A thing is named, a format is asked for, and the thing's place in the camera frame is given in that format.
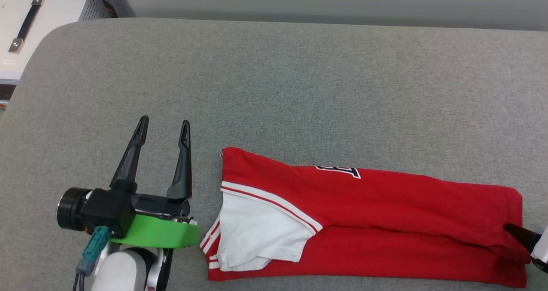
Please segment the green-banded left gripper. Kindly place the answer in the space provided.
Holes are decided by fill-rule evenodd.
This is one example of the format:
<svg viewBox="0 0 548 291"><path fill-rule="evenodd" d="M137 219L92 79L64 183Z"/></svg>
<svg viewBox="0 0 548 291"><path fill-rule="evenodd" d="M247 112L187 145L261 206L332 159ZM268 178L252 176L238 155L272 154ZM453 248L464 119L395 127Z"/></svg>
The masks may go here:
<svg viewBox="0 0 548 291"><path fill-rule="evenodd" d="M142 116L128 143L109 187L127 193L137 191L136 174L140 151L146 142L149 117ZM136 193L132 205L136 211L129 231L123 238L112 236L110 242L149 248L178 249L196 245L197 222L190 216L192 197L191 131L184 120L178 138L179 155L167 197Z"/></svg>

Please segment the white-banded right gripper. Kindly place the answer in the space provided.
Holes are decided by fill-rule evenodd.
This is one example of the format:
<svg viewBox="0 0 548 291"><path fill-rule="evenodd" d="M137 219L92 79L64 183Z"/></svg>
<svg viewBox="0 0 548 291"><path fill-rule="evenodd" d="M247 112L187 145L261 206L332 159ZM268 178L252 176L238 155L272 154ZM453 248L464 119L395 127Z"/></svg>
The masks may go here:
<svg viewBox="0 0 548 291"><path fill-rule="evenodd" d="M548 226L542 234L513 223L506 223L504 228L531 253L532 263L542 272L548 273Z"/></svg>

